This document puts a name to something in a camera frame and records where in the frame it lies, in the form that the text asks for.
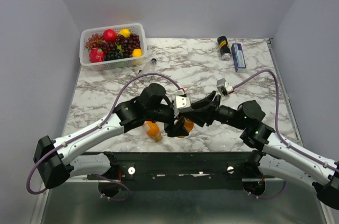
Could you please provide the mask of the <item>orange juice bottle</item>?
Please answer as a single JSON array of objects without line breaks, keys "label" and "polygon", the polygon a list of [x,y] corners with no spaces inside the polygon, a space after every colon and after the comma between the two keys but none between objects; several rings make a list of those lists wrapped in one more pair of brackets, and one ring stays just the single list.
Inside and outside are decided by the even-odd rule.
[{"label": "orange juice bottle", "polygon": [[159,126],[151,121],[145,121],[143,125],[145,133],[153,139],[153,136],[160,133]]},{"label": "orange juice bottle", "polygon": [[194,123],[187,119],[187,118],[180,118],[176,125],[178,125],[178,138],[184,138],[187,137],[189,135],[189,133],[192,131],[192,129],[194,128]]}]

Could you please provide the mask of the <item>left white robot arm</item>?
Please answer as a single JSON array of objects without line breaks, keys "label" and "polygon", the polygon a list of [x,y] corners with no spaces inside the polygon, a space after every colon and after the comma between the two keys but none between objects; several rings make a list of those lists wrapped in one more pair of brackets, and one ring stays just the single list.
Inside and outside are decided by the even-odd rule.
[{"label": "left white robot arm", "polygon": [[116,104],[106,117],[94,124],[64,137],[40,138],[33,155],[33,170],[39,172],[46,189],[60,186],[71,176],[89,174],[88,168],[84,171],[76,168],[77,157],[107,139],[141,127],[145,121],[163,123],[169,137],[187,136],[189,123],[203,127],[213,122],[219,105],[215,95],[212,92],[191,103],[180,89],[174,101],[170,101],[163,86],[151,83],[140,95]]}]

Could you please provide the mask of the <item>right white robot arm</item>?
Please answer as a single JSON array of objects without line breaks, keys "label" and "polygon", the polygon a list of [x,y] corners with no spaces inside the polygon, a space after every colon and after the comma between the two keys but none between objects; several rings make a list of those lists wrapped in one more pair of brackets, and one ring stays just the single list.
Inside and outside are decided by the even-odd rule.
[{"label": "right white robot arm", "polygon": [[263,123],[265,113],[256,101],[247,101],[232,109],[221,105],[220,95],[215,93],[195,103],[188,97],[177,96],[174,114],[201,127],[218,121],[242,130],[241,140],[258,151],[258,157],[244,163],[247,176],[262,173],[305,184],[315,191],[320,202],[338,209],[338,162],[293,143],[281,136],[277,128]]}]

